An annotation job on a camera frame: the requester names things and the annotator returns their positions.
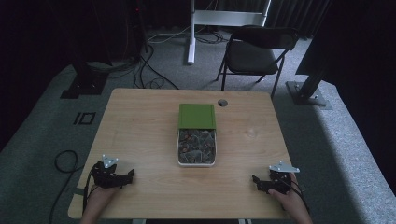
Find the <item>black curtain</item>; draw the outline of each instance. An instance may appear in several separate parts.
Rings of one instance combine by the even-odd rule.
[[[394,193],[395,21],[395,1],[333,0],[296,73],[336,86]]]

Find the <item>human hand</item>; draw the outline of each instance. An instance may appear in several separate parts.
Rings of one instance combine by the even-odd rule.
[[[99,216],[105,210],[106,206],[111,202],[119,187],[103,189],[99,186],[93,185],[91,188],[91,194],[87,201],[87,207],[80,224],[92,224],[96,223]]]
[[[290,173],[291,186],[298,190],[296,184],[297,180],[294,174]],[[292,219],[298,224],[312,224],[311,216],[306,210],[303,199],[294,190],[289,190],[286,195],[274,189],[269,189],[268,192],[271,196],[282,203],[283,208],[289,213]]]

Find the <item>metal base plate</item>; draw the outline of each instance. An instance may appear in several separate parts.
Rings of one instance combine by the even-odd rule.
[[[301,98],[299,96],[300,88],[304,85],[303,82],[288,81],[286,86],[288,87],[289,93],[293,102],[297,105],[319,105],[321,109],[332,110],[332,106],[329,101],[326,101],[319,89],[316,89],[314,94],[308,99]]]

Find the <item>wooden table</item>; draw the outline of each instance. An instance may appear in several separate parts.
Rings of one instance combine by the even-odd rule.
[[[226,100],[226,106],[218,100]],[[213,104],[216,163],[177,163],[179,104]],[[251,175],[269,180],[268,166],[290,163],[268,93],[116,89],[112,92],[78,182],[83,189],[102,154],[119,158],[116,173],[134,169],[134,183],[117,193],[107,218],[285,218],[280,204],[256,189]],[[75,194],[70,217],[81,217]]]

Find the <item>gray carpet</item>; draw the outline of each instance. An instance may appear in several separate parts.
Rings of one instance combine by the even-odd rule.
[[[219,90],[220,82],[213,80],[225,43],[197,42],[195,64],[187,65],[188,43],[186,38],[173,38],[152,44],[155,51],[149,64],[180,89]],[[332,110],[295,105],[289,96],[285,82],[306,79],[306,76],[294,74],[309,44],[309,40],[300,40],[287,56],[274,106],[293,165],[302,171],[298,179],[306,188],[305,197],[312,218],[315,223],[395,223],[395,197],[336,88],[325,82],[319,85]],[[147,58],[148,54],[144,53],[143,57]],[[60,99],[74,76],[75,71],[68,66],[52,80],[30,116],[1,152],[0,223],[49,222],[52,204],[68,177],[55,169],[56,155],[64,150],[75,150],[77,167],[83,165],[112,90],[132,88],[135,80],[141,87],[138,73],[120,71],[110,74],[101,95]],[[161,80],[154,80],[157,77],[148,68],[143,71],[144,83],[156,82],[151,82],[151,87],[162,85]],[[275,77],[266,77],[261,83],[255,83],[256,80],[256,77],[227,77],[226,91],[270,92]],[[165,82],[162,88],[174,87]],[[75,124],[78,113],[95,113],[93,123]],[[71,169],[74,158],[64,154],[58,162],[64,169]],[[68,217],[67,209],[79,176],[80,171],[72,175],[55,207],[53,223],[78,223]],[[252,222],[292,223],[290,220]],[[103,219],[100,223],[132,221]]]

